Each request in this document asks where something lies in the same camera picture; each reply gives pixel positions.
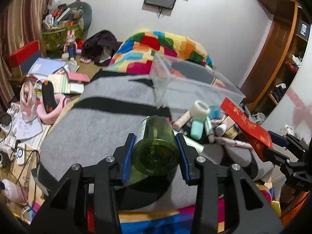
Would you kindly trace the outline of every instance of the green basket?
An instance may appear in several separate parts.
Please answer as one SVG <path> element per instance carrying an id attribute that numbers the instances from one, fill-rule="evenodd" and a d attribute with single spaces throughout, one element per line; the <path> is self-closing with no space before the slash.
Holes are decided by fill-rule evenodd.
<path id="1" fill-rule="evenodd" d="M 67 37 L 67 31 L 75 30 L 76 39 L 83 38 L 83 31 L 79 29 L 79 25 L 68 26 L 61 29 L 50 30 L 49 32 L 43 32 L 43 39 L 46 45 L 46 50 L 62 50 Z"/>

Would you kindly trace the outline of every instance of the bottle label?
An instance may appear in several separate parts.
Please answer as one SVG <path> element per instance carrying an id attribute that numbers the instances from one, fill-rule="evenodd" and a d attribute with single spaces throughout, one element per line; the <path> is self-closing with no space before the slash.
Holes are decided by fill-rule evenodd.
<path id="1" fill-rule="evenodd" d="M 140 127 L 138 128 L 138 134 L 135 139 L 135 145 L 144 138 L 146 121 L 147 121 L 147 118 L 141 122 Z"/>

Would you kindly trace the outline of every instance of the pink bottle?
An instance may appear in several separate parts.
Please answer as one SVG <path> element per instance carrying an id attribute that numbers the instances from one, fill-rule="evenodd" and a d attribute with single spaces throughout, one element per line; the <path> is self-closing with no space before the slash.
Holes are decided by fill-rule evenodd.
<path id="1" fill-rule="evenodd" d="M 15 203 L 24 205 L 28 200 L 28 193 L 25 188 L 19 185 L 15 185 L 7 179 L 4 179 L 2 182 L 0 182 L 0 189 L 10 201 Z"/>

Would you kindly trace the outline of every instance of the green glass bottle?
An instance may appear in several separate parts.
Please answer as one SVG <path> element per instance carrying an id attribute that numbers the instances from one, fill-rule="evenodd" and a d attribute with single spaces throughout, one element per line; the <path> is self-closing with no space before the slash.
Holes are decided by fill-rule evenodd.
<path id="1" fill-rule="evenodd" d="M 179 151 L 168 121 L 157 115 L 142 121 L 131 160 L 139 172 L 150 176 L 166 175 L 177 168 Z"/>

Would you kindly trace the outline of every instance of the curtain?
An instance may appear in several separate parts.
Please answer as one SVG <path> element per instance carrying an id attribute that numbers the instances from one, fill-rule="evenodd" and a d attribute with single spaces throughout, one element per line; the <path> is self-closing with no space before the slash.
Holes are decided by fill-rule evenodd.
<path id="1" fill-rule="evenodd" d="M 0 20 L 0 111 L 6 110 L 14 97 L 7 80 L 12 76 L 7 57 L 33 40 L 39 40 L 41 52 L 46 54 L 41 24 L 49 1 L 13 0 Z"/>

